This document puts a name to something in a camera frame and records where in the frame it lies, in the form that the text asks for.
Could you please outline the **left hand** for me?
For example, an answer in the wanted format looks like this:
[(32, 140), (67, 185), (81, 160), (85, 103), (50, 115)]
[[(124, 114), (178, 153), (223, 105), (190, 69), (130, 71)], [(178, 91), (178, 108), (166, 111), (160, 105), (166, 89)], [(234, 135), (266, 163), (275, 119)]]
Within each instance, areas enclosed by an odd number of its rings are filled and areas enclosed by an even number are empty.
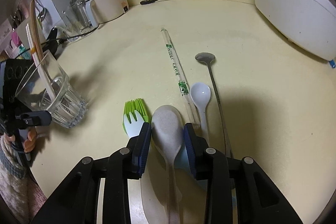
[[(4, 135), (5, 141), (7, 144), (14, 144), (15, 143), (15, 136), (8, 136), (7, 134)], [(23, 142), (23, 151), (25, 153), (31, 152), (36, 143), (37, 139), (37, 131), (36, 128), (30, 127), (27, 133), (27, 139)]]

